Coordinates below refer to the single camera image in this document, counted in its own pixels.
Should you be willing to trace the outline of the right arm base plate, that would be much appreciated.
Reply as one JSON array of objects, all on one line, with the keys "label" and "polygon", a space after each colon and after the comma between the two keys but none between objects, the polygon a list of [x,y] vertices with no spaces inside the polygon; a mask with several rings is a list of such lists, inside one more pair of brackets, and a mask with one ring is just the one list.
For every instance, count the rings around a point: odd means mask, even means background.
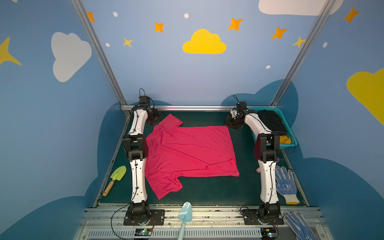
[{"label": "right arm base plate", "polygon": [[264,215],[259,214],[258,209],[241,208],[240,214],[243,216],[245,225],[283,225],[282,215]]}]

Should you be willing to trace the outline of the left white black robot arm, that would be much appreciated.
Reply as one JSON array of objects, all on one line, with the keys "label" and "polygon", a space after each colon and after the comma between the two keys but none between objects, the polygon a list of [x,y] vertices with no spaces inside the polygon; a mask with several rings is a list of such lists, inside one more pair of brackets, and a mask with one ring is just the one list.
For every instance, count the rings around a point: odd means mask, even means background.
[{"label": "left white black robot arm", "polygon": [[144,128],[146,124],[153,125],[161,116],[151,103],[153,101],[150,97],[146,95],[139,97],[139,103],[132,108],[132,126],[123,136],[123,147],[130,162],[133,185],[127,218],[139,225],[147,224],[151,217],[145,182],[145,165],[149,148]]}]

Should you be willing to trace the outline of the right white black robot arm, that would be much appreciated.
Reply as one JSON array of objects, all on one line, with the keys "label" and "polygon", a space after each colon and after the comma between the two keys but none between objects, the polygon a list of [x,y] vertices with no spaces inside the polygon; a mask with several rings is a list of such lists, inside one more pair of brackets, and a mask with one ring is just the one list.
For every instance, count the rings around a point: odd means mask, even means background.
[{"label": "right white black robot arm", "polygon": [[270,130],[255,111],[249,110],[246,102],[237,102],[227,117],[225,125],[240,129],[248,125],[256,135],[254,156],[261,174],[260,207],[257,211],[261,224],[284,223],[276,187],[276,165],[280,149],[280,136]]}]

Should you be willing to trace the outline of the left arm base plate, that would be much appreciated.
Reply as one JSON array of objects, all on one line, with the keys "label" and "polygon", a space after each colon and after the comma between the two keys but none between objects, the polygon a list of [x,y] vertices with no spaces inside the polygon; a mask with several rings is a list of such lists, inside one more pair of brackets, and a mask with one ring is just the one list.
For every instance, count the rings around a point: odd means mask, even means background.
[{"label": "left arm base plate", "polygon": [[163,209],[151,209],[150,216],[134,216],[130,214],[130,211],[126,212],[123,225],[124,226],[150,226],[155,224],[156,226],[162,226],[165,220],[165,210]]}]

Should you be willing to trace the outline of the magenta pink t-shirt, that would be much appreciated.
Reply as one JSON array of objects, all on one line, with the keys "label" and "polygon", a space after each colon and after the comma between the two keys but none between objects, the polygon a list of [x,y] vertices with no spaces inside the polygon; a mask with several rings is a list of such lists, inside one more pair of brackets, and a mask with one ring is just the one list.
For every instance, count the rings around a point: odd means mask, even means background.
[{"label": "magenta pink t-shirt", "polygon": [[178,192],[180,177],[239,177],[230,131],[226,126],[183,127],[169,114],[146,139],[145,177],[161,200]]}]

